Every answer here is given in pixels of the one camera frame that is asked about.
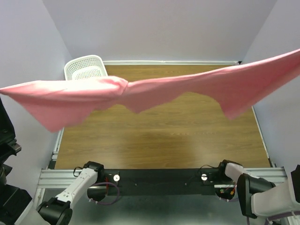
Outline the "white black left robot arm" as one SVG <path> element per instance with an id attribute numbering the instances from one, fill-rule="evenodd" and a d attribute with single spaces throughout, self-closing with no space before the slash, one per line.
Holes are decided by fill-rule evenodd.
<path id="1" fill-rule="evenodd" d="M 9 185 L 7 176 L 12 167 L 5 164 L 17 155 L 21 146 L 16 142 L 14 126 L 4 108 L 0 107 L 0 223 L 2 225 L 67 225 L 73 208 L 89 187 L 104 176 L 104 166 L 87 162 L 79 176 L 63 192 L 42 202 L 37 208 L 30 194 Z"/>

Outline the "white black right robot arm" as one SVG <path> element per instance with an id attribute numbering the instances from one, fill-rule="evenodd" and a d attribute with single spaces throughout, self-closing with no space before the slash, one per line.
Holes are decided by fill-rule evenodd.
<path id="1" fill-rule="evenodd" d="M 236 191 L 243 216 L 248 225 L 274 225 L 277 220 L 300 216 L 300 166 L 279 184 L 251 175 L 233 161 L 219 164 L 220 175 L 236 184 Z"/>

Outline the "pink t shirt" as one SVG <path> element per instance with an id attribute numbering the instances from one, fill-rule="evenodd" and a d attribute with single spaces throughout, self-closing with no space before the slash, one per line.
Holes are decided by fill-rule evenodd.
<path id="1" fill-rule="evenodd" d="M 171 102 L 186 92 L 216 100 L 234 119 L 300 73 L 295 50 L 244 65 L 204 73 L 129 82 L 117 76 L 33 81 L 1 88 L 42 126 L 57 132 L 83 122 L 93 111 L 122 105 L 134 113 Z"/>

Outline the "white perforated plastic basket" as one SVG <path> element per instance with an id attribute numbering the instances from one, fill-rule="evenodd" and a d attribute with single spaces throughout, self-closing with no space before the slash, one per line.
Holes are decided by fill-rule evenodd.
<path id="1" fill-rule="evenodd" d="M 65 80 L 81 80 L 108 76 L 102 59 L 97 55 L 88 55 L 69 61 L 64 66 Z"/>

